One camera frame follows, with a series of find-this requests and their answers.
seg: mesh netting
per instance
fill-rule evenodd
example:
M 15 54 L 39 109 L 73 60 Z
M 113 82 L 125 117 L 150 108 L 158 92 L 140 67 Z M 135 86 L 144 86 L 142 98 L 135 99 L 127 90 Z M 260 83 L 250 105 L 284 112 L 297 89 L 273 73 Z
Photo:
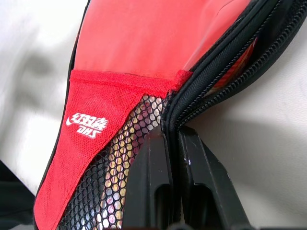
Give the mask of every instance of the mesh netting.
M 121 228 L 127 176 L 144 136 L 161 121 L 163 100 L 144 95 L 123 128 L 85 171 L 58 230 Z

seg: black zipper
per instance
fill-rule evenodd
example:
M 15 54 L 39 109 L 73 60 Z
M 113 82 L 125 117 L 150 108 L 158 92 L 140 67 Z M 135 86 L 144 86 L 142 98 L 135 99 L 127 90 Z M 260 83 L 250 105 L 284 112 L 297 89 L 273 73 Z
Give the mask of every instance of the black zipper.
M 214 93 L 213 95 L 208 96 L 204 100 L 204 95 L 210 89 L 209 87 L 207 87 L 192 103 L 190 103 L 190 105 L 177 118 L 175 122 L 176 130 L 183 127 L 188 121 L 195 118 L 199 114 L 203 113 L 208 108 L 222 102 L 223 100 L 229 98 L 230 96 L 240 92 L 241 90 L 249 86 L 251 82 L 248 83 L 248 81 L 255 76 L 258 70 L 263 68 L 265 65 L 273 64 L 273 62 L 275 61 L 274 60 L 275 58 L 273 58 L 273 56 L 275 56 L 276 54 L 280 55 L 285 50 L 288 43 L 292 40 L 292 38 L 296 34 L 296 31 L 299 29 L 300 27 L 299 25 L 302 24 L 303 20 L 305 19 L 306 12 L 307 12 L 307 0 L 302 1 L 300 3 L 300 7 L 297 10 L 296 14 L 291 19 L 289 24 L 285 27 L 285 29 L 281 32 L 278 38 L 271 44 L 271 46 L 265 51 L 265 53 L 262 54 L 261 57 L 258 58 L 240 77 L 238 77 L 236 80 L 228 84 L 224 89 Z M 250 43 L 247 43 L 247 45 L 245 45 L 241 51 L 246 50 L 246 47 L 249 44 Z
M 259 0 L 240 23 L 223 40 L 214 45 L 214 49 L 205 54 L 202 63 L 193 69 L 193 74 L 177 94 L 170 97 L 163 114 L 163 131 L 171 149 L 176 148 L 177 127 L 181 118 L 197 108 L 202 92 L 209 90 L 223 73 L 231 68 L 239 59 L 240 54 L 253 42 L 253 37 L 259 34 L 272 11 L 281 0 Z

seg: red mesh fabric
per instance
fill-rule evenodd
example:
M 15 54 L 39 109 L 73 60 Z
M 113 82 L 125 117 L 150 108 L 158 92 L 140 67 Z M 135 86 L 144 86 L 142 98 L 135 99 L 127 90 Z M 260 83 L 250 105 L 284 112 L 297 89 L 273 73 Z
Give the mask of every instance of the red mesh fabric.
M 116 135 L 141 97 L 146 93 L 165 98 L 190 75 L 181 70 L 173 80 L 164 80 L 112 72 L 71 72 L 56 154 L 35 202 L 35 221 L 40 230 L 56 228 L 85 169 Z M 102 130 L 94 126 L 96 118 L 107 120 Z

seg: printed logo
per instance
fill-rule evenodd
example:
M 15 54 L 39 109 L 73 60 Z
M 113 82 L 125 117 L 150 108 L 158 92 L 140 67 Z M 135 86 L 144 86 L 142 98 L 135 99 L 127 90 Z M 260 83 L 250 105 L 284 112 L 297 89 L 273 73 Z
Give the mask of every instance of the printed logo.
M 79 129 L 77 133 L 85 135 L 89 138 L 95 138 L 97 134 L 101 133 L 106 128 L 108 121 L 103 118 L 97 118 L 87 114 L 76 113 L 72 118 L 67 118 L 66 125 L 78 124 Z

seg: white background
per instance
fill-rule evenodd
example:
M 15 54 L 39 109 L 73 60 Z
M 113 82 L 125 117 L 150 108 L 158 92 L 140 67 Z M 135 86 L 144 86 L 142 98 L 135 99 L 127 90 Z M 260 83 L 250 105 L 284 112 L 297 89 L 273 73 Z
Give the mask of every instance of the white background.
M 86 0 L 0 1 L 0 159 L 35 194 Z M 252 86 L 191 122 L 260 226 L 307 226 L 307 23 Z

